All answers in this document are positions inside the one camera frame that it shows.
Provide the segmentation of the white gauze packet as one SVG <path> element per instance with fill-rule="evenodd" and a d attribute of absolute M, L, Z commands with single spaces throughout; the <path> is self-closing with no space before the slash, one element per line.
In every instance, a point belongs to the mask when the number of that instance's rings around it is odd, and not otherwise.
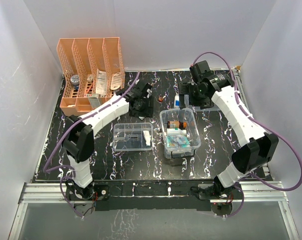
<path fill-rule="evenodd" d="M 144 140 L 146 142 L 146 146 L 150 146 L 151 145 L 151 135 L 150 132 L 148 130 L 144 130 L 143 131 L 143 136 L 144 136 Z"/>

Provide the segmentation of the clear divided tray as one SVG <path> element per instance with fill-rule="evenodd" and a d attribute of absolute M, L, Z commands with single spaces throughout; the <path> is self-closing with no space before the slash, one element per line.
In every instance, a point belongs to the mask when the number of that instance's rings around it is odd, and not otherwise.
<path fill-rule="evenodd" d="M 151 145 L 146 146 L 143 131 L 151 135 Z M 116 152 L 141 152 L 153 149 L 153 125 L 149 122 L 117 123 L 113 129 L 112 148 Z"/>

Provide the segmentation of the brown medicine bottle orange cap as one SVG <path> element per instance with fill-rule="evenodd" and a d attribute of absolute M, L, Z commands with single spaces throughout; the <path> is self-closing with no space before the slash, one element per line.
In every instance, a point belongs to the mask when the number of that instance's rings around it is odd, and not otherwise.
<path fill-rule="evenodd" d="M 175 120 L 170 120 L 167 122 L 167 128 L 169 129 L 181 129 L 185 130 L 187 128 L 187 122 L 185 121 L 175 121 Z"/>

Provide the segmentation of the white green medicine bottle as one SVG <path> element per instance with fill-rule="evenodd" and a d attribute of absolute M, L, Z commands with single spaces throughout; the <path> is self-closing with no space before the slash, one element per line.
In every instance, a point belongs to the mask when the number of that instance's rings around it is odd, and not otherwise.
<path fill-rule="evenodd" d="M 185 129 L 169 128 L 169 129 L 167 129 L 167 135 L 168 136 L 177 136 L 177 135 L 186 136 L 187 131 Z"/>

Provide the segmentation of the teal bandage packet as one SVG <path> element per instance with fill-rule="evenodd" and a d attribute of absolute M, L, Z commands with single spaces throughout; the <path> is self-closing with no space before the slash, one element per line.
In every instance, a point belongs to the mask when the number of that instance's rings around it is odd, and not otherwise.
<path fill-rule="evenodd" d="M 189 140 L 184 135 L 169 135 L 166 137 L 166 142 L 169 148 L 186 148 L 190 146 Z"/>

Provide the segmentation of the clear plastic box lid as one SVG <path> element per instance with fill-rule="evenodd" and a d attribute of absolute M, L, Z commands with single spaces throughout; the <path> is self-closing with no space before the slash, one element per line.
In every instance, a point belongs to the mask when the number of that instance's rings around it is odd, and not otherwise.
<path fill-rule="evenodd" d="M 220 108 L 218 107 L 218 106 L 216 106 L 216 105 L 214 105 L 214 106 L 212 106 L 212 107 L 197 107 L 197 106 L 190 106 L 190 108 L 194 111 L 194 112 L 216 112 L 216 111 L 220 111 Z"/>

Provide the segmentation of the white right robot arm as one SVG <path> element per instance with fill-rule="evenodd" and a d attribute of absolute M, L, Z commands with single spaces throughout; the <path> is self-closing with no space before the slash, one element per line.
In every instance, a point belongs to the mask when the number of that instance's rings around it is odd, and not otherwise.
<path fill-rule="evenodd" d="M 223 199 L 231 194 L 236 182 L 271 160 L 279 140 L 242 112 L 245 106 L 235 89 L 232 71 L 214 73 L 203 60 L 192 64 L 190 73 L 192 80 L 179 84 L 180 106 L 185 107 L 185 96 L 189 97 L 190 105 L 201 109 L 217 106 L 230 123 L 240 145 L 240 149 L 232 154 L 231 163 L 214 178 L 211 186 L 192 188 L 196 194 Z"/>

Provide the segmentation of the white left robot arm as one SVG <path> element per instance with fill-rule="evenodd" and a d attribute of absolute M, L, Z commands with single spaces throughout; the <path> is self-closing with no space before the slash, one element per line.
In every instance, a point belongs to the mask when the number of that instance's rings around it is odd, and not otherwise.
<path fill-rule="evenodd" d="M 93 177 L 90 172 L 89 158 L 94 152 L 94 137 L 116 118 L 129 114 L 135 118 L 153 117 L 152 86 L 143 81 L 131 84 L 128 88 L 115 93 L 108 101 L 81 116 L 70 116 L 70 126 L 62 139 L 70 166 L 75 176 L 76 193 L 82 199 L 93 196 Z"/>

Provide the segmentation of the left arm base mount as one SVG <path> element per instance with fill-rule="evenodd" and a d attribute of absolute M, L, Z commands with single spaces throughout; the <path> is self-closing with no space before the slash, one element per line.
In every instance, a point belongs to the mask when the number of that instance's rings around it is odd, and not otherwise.
<path fill-rule="evenodd" d="M 73 180 L 67 180 L 66 197 L 70 201 L 89 201 L 94 210 L 104 210 L 104 205 L 108 205 L 110 188 L 108 185 L 95 184 L 91 182 L 86 188 L 81 188 Z"/>

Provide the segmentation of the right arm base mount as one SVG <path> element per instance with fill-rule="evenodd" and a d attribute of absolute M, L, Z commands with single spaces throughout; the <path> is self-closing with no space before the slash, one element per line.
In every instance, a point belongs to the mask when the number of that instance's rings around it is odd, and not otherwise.
<path fill-rule="evenodd" d="M 240 189 L 240 185 L 236 183 L 233 186 L 224 188 L 220 182 L 213 182 L 213 184 L 198 184 L 197 186 L 190 187 L 192 195 L 199 200 L 222 200 L 222 202 L 213 203 L 212 210 L 232 211 L 232 202 L 236 191 Z"/>

